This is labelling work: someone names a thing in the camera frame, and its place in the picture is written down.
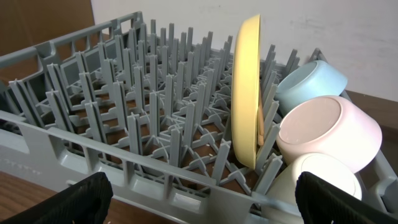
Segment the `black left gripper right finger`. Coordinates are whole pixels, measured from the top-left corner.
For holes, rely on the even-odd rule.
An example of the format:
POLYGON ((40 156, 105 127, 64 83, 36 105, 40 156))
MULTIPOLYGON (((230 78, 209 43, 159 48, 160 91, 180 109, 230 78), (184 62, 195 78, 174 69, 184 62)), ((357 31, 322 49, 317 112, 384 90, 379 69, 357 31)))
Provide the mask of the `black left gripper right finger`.
POLYGON ((302 172, 295 200, 305 224, 397 224, 397 219, 319 178, 302 172))

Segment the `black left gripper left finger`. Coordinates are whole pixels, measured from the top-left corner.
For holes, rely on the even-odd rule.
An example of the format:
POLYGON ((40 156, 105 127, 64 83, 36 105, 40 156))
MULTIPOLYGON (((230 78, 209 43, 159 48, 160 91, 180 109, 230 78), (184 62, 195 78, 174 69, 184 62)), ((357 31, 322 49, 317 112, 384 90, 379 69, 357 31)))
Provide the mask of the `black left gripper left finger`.
POLYGON ((102 224, 112 197, 112 186, 106 174, 96 172, 2 223, 102 224))

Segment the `white cup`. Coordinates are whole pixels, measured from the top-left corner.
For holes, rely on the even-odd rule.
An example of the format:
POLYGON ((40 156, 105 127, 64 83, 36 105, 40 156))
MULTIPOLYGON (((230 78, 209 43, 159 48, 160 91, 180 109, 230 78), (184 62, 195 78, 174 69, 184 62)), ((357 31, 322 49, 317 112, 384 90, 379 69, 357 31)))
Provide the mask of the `white cup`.
POLYGON ((262 216, 277 223, 368 223, 355 210, 362 190, 356 176, 340 161, 320 153, 299 156, 276 177, 267 196, 293 205, 292 215, 263 205, 262 216))

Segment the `pink bowl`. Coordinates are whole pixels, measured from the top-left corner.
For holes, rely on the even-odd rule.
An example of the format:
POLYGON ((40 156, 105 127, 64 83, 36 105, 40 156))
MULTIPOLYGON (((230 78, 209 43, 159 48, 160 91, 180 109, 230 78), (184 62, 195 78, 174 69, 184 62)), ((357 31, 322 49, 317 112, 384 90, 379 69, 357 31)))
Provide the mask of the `pink bowl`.
POLYGON ((346 98, 319 96, 284 116, 276 142, 288 164, 302 154, 319 152, 357 173, 379 152, 382 131, 375 119, 346 98))

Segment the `light blue bowl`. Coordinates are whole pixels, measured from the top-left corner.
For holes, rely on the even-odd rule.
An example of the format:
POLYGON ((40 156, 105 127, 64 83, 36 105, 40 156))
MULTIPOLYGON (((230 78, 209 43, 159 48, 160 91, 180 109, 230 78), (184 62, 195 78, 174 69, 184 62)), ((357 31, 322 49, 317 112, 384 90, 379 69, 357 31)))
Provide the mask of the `light blue bowl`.
POLYGON ((299 104, 318 96, 340 95, 348 79, 322 60, 302 65, 288 74, 278 85, 275 99, 283 116, 299 104))

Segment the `yellow plate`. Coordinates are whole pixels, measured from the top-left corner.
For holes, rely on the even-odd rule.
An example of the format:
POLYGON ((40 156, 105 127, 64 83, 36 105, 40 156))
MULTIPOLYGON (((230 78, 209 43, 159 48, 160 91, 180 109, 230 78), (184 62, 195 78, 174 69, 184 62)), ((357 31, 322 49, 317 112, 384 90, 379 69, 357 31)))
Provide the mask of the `yellow plate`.
POLYGON ((246 19, 237 34, 231 84, 231 131, 234 153, 244 166, 256 165, 261 16, 246 19))

